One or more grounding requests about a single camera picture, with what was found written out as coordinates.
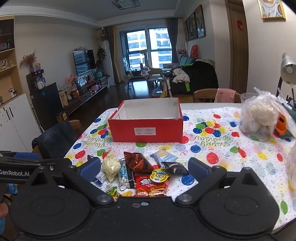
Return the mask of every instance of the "cabinet handle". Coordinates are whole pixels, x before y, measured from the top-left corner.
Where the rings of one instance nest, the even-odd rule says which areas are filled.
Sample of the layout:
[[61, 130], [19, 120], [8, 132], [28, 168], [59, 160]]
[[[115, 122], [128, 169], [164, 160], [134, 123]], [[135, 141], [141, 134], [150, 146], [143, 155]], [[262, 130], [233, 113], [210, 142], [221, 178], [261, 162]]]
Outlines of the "cabinet handle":
[[[9, 107], [9, 109], [10, 109], [10, 107]], [[14, 117], [14, 116], [13, 116], [13, 113], [12, 113], [12, 111], [11, 111], [11, 109], [10, 109], [10, 113], [11, 113], [12, 117]]]
[[10, 117], [9, 117], [9, 114], [8, 114], [7, 110], [5, 110], [5, 111], [6, 111], [6, 114], [7, 114], [7, 116], [8, 116], [8, 119], [10, 120]]

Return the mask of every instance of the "flower vase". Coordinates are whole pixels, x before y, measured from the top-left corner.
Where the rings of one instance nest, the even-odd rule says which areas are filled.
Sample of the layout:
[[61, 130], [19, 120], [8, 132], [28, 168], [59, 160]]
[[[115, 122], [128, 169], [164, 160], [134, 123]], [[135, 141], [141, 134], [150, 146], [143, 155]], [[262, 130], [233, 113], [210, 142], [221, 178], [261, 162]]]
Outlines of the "flower vase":
[[30, 65], [30, 73], [33, 73], [33, 72], [35, 72], [35, 70], [34, 70], [33, 65], [31, 64], [31, 65]]

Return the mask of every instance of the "curtain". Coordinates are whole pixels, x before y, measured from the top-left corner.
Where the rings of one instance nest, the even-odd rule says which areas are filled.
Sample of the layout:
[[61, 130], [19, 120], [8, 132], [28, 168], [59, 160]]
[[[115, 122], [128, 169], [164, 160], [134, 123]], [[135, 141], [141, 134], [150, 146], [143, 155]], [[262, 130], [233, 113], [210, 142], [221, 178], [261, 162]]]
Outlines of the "curtain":
[[178, 35], [178, 19], [177, 18], [166, 18], [165, 19], [168, 36], [170, 38], [170, 43], [172, 44], [172, 63], [178, 63], [178, 55], [176, 50], [177, 45], [177, 35]]
[[118, 68], [116, 64], [116, 29], [115, 26], [108, 26], [105, 27], [105, 32], [107, 34], [109, 44], [110, 44], [110, 53], [111, 53], [111, 59], [112, 59], [112, 65], [113, 65], [113, 73], [114, 73], [114, 80], [115, 83], [120, 83], [121, 79], [119, 78]]

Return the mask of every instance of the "desk lamp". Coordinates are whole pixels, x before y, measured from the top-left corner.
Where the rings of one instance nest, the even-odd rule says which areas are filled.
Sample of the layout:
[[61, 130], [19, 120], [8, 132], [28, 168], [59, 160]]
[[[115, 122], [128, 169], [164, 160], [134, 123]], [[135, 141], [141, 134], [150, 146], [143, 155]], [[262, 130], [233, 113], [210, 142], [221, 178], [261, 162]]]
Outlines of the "desk lamp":
[[292, 96], [293, 96], [293, 105], [295, 105], [293, 85], [296, 84], [296, 62], [287, 53], [283, 53], [282, 58], [283, 59], [281, 61], [281, 77], [279, 79], [276, 96], [279, 95], [281, 84], [284, 81], [285, 83], [291, 86]]

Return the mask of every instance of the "tablecloth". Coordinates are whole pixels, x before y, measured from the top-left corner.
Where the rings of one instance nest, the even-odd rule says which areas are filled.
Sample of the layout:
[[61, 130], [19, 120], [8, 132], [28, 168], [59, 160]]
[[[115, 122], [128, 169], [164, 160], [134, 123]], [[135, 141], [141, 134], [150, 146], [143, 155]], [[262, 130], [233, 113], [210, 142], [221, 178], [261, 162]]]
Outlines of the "tablecloth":
[[[182, 110], [184, 128], [181, 143], [119, 143], [113, 142], [107, 120], [112, 112], [104, 112], [79, 137], [69, 150], [69, 158], [76, 166], [87, 161], [87, 155], [102, 159], [112, 150], [118, 159], [123, 152], [139, 152], [154, 165], [150, 154], [165, 148], [188, 166], [190, 157], [195, 157], [209, 166], [220, 165], [228, 171], [239, 172], [242, 167], [251, 167], [269, 189], [280, 207], [280, 216], [275, 229], [296, 217], [296, 192], [288, 184], [285, 163], [294, 138], [280, 139], [273, 135], [267, 142], [249, 139], [239, 130], [240, 109], [223, 107], [206, 110]], [[93, 183], [105, 191], [108, 181], [102, 185]], [[118, 184], [118, 178], [112, 182]], [[197, 184], [192, 176], [170, 177], [167, 195], [174, 200], [178, 195]]]

